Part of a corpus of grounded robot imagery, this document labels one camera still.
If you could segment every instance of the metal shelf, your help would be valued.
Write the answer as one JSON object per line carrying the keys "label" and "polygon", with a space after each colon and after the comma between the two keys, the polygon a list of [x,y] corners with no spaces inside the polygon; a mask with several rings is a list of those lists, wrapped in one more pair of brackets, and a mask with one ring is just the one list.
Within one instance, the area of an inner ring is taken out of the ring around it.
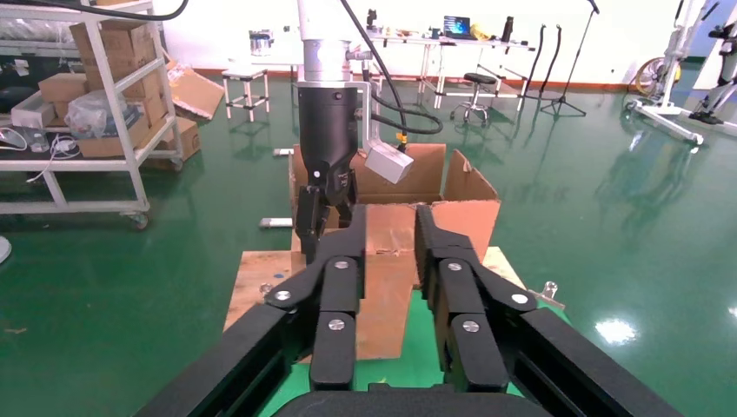
{"label": "metal shelf", "polygon": [[[124,4],[116,4],[114,6],[99,7],[106,10],[120,10],[126,12],[153,12],[153,3],[150,0],[138,1]],[[95,59],[99,65],[100,76],[103,79],[103,86],[110,102],[110,111],[116,122],[116,127],[123,148],[123,159],[115,160],[90,160],[90,159],[72,159],[63,161],[48,160],[0,160],[0,171],[16,171],[16,172],[43,172],[43,179],[49,192],[53,198],[53,202],[0,202],[0,214],[44,214],[44,213],[79,213],[79,212],[119,212],[121,215],[129,215],[136,219],[141,227],[141,214],[148,211],[149,201],[143,187],[141,173],[138,168],[147,158],[166,158],[171,160],[182,159],[182,143],[179,134],[179,128],[176,125],[174,103],[171,100],[171,91],[169,90],[169,79],[167,77],[166,66],[164,65],[163,49],[161,38],[153,36],[154,48],[156,50],[156,58],[137,69],[132,74],[126,76],[118,82],[114,82],[108,65],[108,57],[103,47],[103,40],[100,36],[98,22],[110,20],[112,17],[105,17],[91,13],[79,12],[76,10],[66,10],[62,8],[50,8],[43,6],[24,6],[17,4],[0,4],[0,16],[10,18],[28,18],[38,20],[54,20],[63,22],[79,22],[85,23],[87,34],[90,38],[92,50],[95,53]],[[155,23],[149,23],[152,33],[157,34],[158,29]],[[0,43],[0,50],[23,50],[21,48],[47,50],[50,43],[8,43],[3,41]],[[75,52],[76,50],[65,49],[63,53]],[[140,149],[134,149],[130,141],[129,132],[123,117],[123,112],[117,97],[123,90],[130,87],[137,81],[150,74],[152,71],[158,71],[163,93],[166,99],[168,115],[165,118],[163,126],[153,135],[153,137]],[[172,131],[174,135],[174,144],[176,150],[155,150],[156,145],[164,138],[167,132]],[[136,199],[133,201],[99,201],[99,202],[67,202],[59,187],[55,172],[63,171],[87,171],[87,172],[109,172],[124,171],[130,173],[130,179],[133,189],[136,192]]]}
{"label": "metal shelf", "polygon": [[[138,13],[153,8],[151,1],[139,1],[115,4],[112,6],[97,6],[98,9],[125,11]],[[62,7],[25,6],[19,4],[0,4],[0,16],[15,19],[52,20],[55,22],[101,22],[113,17],[100,16],[83,11],[70,10]]]}

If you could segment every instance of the white stool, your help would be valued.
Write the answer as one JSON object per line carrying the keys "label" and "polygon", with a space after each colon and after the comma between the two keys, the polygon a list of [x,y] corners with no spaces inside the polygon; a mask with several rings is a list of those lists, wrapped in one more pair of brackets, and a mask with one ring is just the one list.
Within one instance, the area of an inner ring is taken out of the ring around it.
{"label": "white stool", "polygon": [[[258,100],[253,103],[251,95],[251,82],[263,76],[263,96],[259,96]],[[230,101],[228,93],[228,80],[236,80],[243,82],[243,90],[245,94]],[[230,108],[237,107],[249,111],[251,122],[254,121],[253,110],[260,104],[266,103],[266,112],[269,113],[269,74],[265,69],[254,69],[251,67],[235,67],[226,69],[222,72],[222,86],[225,88],[225,112],[230,119]],[[238,104],[241,100],[245,100],[245,104]]]}

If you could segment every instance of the silver cylinder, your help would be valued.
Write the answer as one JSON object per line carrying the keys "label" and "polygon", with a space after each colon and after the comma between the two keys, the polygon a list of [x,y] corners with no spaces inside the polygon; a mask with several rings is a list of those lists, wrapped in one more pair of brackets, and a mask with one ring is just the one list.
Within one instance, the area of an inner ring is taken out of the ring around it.
{"label": "silver cylinder", "polygon": [[349,46],[348,41],[304,41],[304,80],[350,81],[350,65],[346,59]]}

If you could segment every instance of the monitor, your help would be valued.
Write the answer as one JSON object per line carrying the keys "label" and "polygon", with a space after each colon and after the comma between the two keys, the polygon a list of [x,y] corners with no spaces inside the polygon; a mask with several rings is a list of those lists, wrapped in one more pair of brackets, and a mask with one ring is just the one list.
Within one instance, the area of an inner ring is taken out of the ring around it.
{"label": "monitor", "polygon": [[445,16],[443,31],[446,36],[453,35],[470,35],[471,34],[471,18],[458,16]]}

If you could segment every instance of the black cable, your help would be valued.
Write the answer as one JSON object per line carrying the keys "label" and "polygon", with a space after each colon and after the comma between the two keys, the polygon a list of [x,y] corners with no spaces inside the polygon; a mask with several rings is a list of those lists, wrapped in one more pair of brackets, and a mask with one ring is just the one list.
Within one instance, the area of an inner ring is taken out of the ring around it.
{"label": "black cable", "polygon": [[[370,74],[368,72],[369,71],[367,69],[364,69],[363,72],[362,72],[363,73],[363,80],[364,81],[369,81],[370,80]],[[391,109],[391,110],[394,110],[394,111],[399,111],[399,112],[404,113],[406,115],[420,116],[420,117],[424,117],[426,119],[429,119],[429,120],[431,120],[432,122],[434,122],[438,126],[437,132],[434,132],[434,133],[439,133],[440,131],[442,131],[442,122],[441,122],[441,120],[439,118],[435,117],[435,116],[430,115],[426,111],[418,111],[418,110],[412,110],[412,109],[400,109],[400,108],[396,107],[394,104],[389,103],[387,101],[384,101],[384,99],[382,99],[379,96],[379,94],[375,90],[373,90],[373,89],[371,90],[371,98],[373,98],[377,103],[381,104],[382,106],[386,107],[387,109]],[[409,126],[406,126],[405,125],[405,126],[403,126],[403,128],[405,128],[407,130],[407,132],[409,132],[410,130],[414,130],[414,132],[410,132],[410,133],[417,133],[416,132],[417,129],[412,129]]]}
{"label": "black cable", "polygon": [[558,43],[555,45],[555,53],[553,54],[553,60],[550,61],[550,66],[548,67],[548,74],[545,76],[545,81],[542,82],[542,86],[540,87],[540,91],[537,92],[537,96],[542,96],[542,93],[545,92],[545,87],[548,85],[548,79],[550,79],[550,73],[553,72],[553,66],[555,65],[555,60],[558,59],[558,52],[561,51],[562,29],[559,24],[556,24],[555,28],[558,29]]}
{"label": "black cable", "polygon": [[542,24],[540,27],[540,44],[537,46],[537,55],[534,56],[534,61],[532,62],[532,69],[530,69],[530,76],[528,77],[528,85],[527,88],[525,88],[525,91],[523,95],[525,97],[528,96],[528,91],[530,88],[530,84],[532,84],[532,77],[534,75],[534,69],[537,67],[537,61],[540,59],[540,54],[542,53],[542,43],[545,40],[545,23]]}
{"label": "black cable", "polygon": [[434,135],[436,133],[440,133],[440,131],[442,130],[442,122],[440,122],[440,120],[437,119],[437,117],[434,117],[434,116],[430,116],[430,117],[432,117],[431,120],[433,120],[433,122],[437,121],[438,126],[436,128],[434,128],[434,129],[418,129],[418,128],[410,128],[410,127],[407,127],[407,126],[402,126],[398,122],[395,122],[395,121],[389,119],[388,117],[377,115],[376,113],[371,113],[371,119],[376,120],[379,123],[383,123],[383,124],[386,124],[388,126],[391,126],[393,128],[405,129],[409,133],[416,133],[417,135]]}
{"label": "black cable", "polygon": [[164,20],[171,20],[179,15],[182,14],[184,11],[184,8],[187,7],[187,3],[189,0],[182,0],[182,4],[174,10],[173,12],[169,13],[168,15],[139,15],[136,13],[128,13],[125,11],[117,11],[117,10],[106,10],[101,9],[99,7],[91,7],[91,6],[84,6],[81,4],[75,4],[75,3],[57,3],[50,0],[19,0],[19,1],[11,1],[14,4],[41,4],[44,6],[52,6],[52,7],[61,7],[65,9],[70,10],[77,10],[77,11],[83,11],[85,13],[92,13],[95,15],[102,15],[102,16],[109,16],[109,17],[120,17],[122,19],[134,19],[134,20],[143,20],[147,22],[161,22]]}
{"label": "black cable", "polygon": [[[348,12],[350,16],[350,20],[353,21],[355,28],[358,29],[359,33],[361,33],[363,42],[365,42],[369,46],[368,48],[371,50],[371,53],[374,54],[374,57],[376,58],[376,63],[379,64],[379,68],[384,73],[384,76],[387,77],[387,84],[389,85],[389,89],[391,89],[391,92],[392,92],[392,95],[394,96],[397,107],[399,107],[400,109],[404,109],[404,107],[402,107],[402,100],[399,98],[399,93],[396,91],[396,87],[394,86],[394,83],[392,83],[391,75],[389,74],[387,66],[384,65],[384,61],[379,56],[379,51],[376,50],[374,43],[371,42],[371,38],[369,38],[369,34],[366,33],[366,30],[363,30],[363,27],[361,26],[361,22],[359,22],[358,17],[355,16],[355,13],[348,5],[348,1],[341,0],[341,4],[343,5],[343,8]],[[402,126],[405,126],[405,128],[398,128],[398,129],[400,129],[402,131],[402,134],[406,136],[408,132],[408,129],[406,129],[407,117],[404,115],[404,112],[401,112],[401,111],[399,112],[399,117],[402,120]]]}

